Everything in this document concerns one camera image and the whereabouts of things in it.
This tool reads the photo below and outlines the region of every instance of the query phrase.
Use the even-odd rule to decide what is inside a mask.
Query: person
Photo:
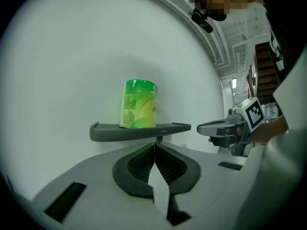
[[[306,42],[304,0],[191,0],[195,6],[210,14],[228,14],[230,10],[245,9],[259,3],[266,9],[271,27],[271,58],[277,77],[282,82],[302,53]],[[288,130],[283,115],[271,123],[261,124],[251,135],[249,143],[266,144],[272,137]]]

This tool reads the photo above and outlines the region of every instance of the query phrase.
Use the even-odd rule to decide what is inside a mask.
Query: white curved backdrop
[[[158,86],[157,122],[192,124],[164,141],[217,152],[196,132],[223,118],[218,76],[192,33],[149,0],[29,0],[0,43],[1,169],[28,199],[79,163],[154,139],[93,142],[118,123],[122,84]]]

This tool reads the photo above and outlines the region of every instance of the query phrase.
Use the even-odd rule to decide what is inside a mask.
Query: green cylindrical package
[[[157,87],[147,80],[128,80],[121,98],[120,122],[123,128],[153,128],[156,118]]]

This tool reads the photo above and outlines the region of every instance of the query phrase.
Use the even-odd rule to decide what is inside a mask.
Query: staircase
[[[277,89],[277,75],[271,60],[270,43],[255,47],[256,89],[255,96],[260,104],[275,102],[273,93]]]

